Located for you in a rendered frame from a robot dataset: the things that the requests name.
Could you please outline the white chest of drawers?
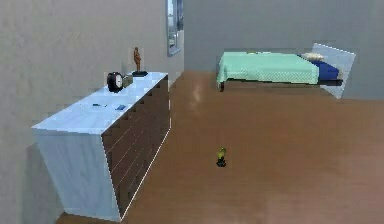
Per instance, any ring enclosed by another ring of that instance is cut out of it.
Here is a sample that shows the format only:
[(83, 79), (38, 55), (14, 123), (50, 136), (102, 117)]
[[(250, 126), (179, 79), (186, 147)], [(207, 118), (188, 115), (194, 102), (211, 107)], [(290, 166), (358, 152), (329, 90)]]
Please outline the white chest of drawers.
[(112, 222), (126, 215), (169, 130), (161, 72), (118, 93), (103, 87), (33, 126), (64, 211)]

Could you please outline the brown figure statue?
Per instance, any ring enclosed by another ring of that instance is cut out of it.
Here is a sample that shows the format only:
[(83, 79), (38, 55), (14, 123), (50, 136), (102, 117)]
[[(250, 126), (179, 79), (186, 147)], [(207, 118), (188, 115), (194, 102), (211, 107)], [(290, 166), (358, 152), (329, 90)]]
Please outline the brown figure statue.
[(137, 47), (134, 48), (133, 57), (134, 57), (134, 62), (136, 64), (136, 70), (132, 73), (132, 75), (134, 77), (146, 76), (148, 72), (141, 69), (141, 57), (140, 57), (139, 49)]

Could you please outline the black round alarm clock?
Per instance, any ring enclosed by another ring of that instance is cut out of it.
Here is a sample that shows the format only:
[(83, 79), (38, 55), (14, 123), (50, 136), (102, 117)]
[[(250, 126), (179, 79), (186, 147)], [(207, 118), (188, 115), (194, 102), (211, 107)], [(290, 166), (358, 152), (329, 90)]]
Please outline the black round alarm clock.
[(107, 75), (107, 86), (110, 92), (120, 92), (123, 89), (123, 76), (119, 72), (111, 72)]

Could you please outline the grey framed window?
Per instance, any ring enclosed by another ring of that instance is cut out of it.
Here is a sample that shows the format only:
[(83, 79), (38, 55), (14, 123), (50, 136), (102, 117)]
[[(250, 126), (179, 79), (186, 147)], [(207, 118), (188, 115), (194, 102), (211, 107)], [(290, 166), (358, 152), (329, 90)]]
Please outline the grey framed window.
[(180, 51), (178, 33), (183, 29), (183, 0), (166, 0), (167, 54), (169, 57)]

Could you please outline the bed with green blanket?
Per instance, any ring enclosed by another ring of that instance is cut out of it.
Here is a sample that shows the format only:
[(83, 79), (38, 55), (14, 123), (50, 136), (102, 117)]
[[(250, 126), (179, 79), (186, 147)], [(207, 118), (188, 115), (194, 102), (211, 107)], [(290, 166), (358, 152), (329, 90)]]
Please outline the bed with green blanket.
[(309, 61), (301, 54), (277, 52), (224, 52), (217, 68), (216, 82), (221, 92), (232, 80), (319, 85), (340, 99), (356, 54), (314, 43), (310, 52), (324, 56)]

